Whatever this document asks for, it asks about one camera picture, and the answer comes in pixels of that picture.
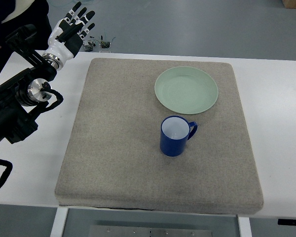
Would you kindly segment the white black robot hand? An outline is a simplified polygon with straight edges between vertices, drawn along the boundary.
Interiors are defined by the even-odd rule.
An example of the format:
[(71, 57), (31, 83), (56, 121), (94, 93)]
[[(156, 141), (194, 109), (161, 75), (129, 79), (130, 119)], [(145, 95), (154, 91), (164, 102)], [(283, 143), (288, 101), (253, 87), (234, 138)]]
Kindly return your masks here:
[(83, 40), (94, 28), (91, 22), (95, 12), (87, 11), (77, 2), (64, 18), (58, 21), (48, 39), (48, 49), (43, 58), (56, 70), (61, 70), (68, 60), (76, 57)]

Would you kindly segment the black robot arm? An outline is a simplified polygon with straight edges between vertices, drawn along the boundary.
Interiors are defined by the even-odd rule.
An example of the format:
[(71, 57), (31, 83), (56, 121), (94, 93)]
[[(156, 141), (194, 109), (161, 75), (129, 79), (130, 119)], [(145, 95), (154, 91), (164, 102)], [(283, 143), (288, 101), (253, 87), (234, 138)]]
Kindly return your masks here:
[(49, 84), (56, 77), (56, 69), (30, 46), (36, 33), (35, 26), (29, 24), (6, 37), (6, 44), (32, 68), (0, 85), (0, 142), (25, 140), (37, 130), (38, 116), (63, 102), (63, 96)]

